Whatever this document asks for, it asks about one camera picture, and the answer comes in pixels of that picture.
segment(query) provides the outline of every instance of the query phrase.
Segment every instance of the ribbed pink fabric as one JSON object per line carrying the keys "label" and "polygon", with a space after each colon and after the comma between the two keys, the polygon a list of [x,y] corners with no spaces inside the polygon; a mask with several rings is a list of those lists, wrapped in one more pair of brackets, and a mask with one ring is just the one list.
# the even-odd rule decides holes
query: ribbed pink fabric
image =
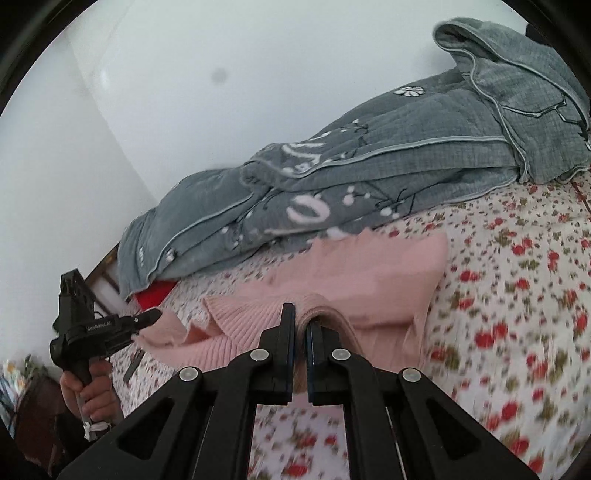
{"label": "ribbed pink fabric", "polygon": [[135,341],[172,367],[223,367],[256,348],[261,332],[278,325],[282,304],[289,301],[295,304],[300,347],[306,325],[318,318],[375,367],[419,367],[429,302],[446,261],[444,233],[403,239],[365,230],[340,240],[317,239],[308,253],[262,281],[242,284],[235,295],[205,297],[205,327],[191,324],[187,331],[174,313],[165,312]]}

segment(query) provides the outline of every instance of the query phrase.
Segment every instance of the human hand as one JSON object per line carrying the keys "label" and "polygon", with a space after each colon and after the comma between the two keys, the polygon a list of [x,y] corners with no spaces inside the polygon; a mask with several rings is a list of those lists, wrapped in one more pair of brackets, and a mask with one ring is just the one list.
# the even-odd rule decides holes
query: human hand
{"label": "human hand", "polygon": [[72,372],[62,373],[60,387],[66,406],[76,418],[80,418],[80,410],[76,402],[78,393],[85,402],[82,411],[92,421],[116,423],[123,415],[109,377],[113,366],[107,360],[99,360],[92,363],[89,370],[92,382],[87,386],[84,386]]}

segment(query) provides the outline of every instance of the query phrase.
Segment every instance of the white bedsheet with red flowers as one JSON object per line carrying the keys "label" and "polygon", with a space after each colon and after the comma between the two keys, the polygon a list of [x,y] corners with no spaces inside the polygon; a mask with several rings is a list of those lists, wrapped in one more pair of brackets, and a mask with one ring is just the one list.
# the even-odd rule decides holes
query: white bedsheet with red flowers
{"label": "white bedsheet with red flowers", "polygon": [[[591,174],[564,186],[513,186],[398,220],[384,235],[445,230],[450,259],[427,318],[423,371],[541,478],[558,479],[591,434]],[[229,294],[294,255],[272,250],[179,282],[163,307],[188,323],[201,296]],[[134,348],[113,358],[125,414],[173,370]],[[259,407],[249,480],[347,480],[341,416]]]}

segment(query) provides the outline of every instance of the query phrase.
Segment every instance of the wall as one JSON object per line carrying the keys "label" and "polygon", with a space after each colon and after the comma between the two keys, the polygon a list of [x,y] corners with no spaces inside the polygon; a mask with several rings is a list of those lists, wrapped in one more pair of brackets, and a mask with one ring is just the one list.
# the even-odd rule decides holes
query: wall
{"label": "wall", "polygon": [[154,204],[60,36],[0,116],[0,360],[50,363],[61,274],[90,273]]}
{"label": "wall", "polygon": [[374,95],[452,67],[431,30],[454,16],[525,31],[501,0],[100,0],[67,34],[160,199],[190,173],[308,138]]}

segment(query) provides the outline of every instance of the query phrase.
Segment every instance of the gray blanket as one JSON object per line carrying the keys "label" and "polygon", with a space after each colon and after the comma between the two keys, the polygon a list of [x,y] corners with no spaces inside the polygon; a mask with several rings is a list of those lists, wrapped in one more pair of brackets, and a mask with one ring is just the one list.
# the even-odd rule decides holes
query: gray blanket
{"label": "gray blanket", "polygon": [[456,68],[384,93],[312,138],[182,180],[119,246],[121,293],[235,265],[262,245],[299,250],[513,181],[589,163],[589,100],[551,48],[458,18],[434,29]]}

